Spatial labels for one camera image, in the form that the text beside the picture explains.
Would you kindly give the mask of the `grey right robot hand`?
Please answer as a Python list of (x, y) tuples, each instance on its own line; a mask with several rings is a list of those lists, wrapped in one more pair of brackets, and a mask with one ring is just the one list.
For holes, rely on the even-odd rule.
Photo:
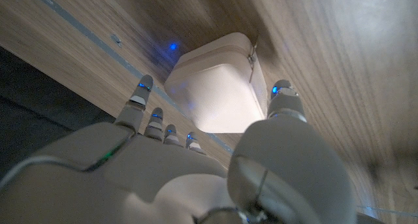
[(268, 116), (252, 123), (227, 168), (195, 135), (186, 146), (152, 114), (153, 79), (143, 76), (114, 123), (61, 138), (1, 180), (2, 223), (355, 223), (349, 175), (309, 125), (286, 80), (271, 93)]

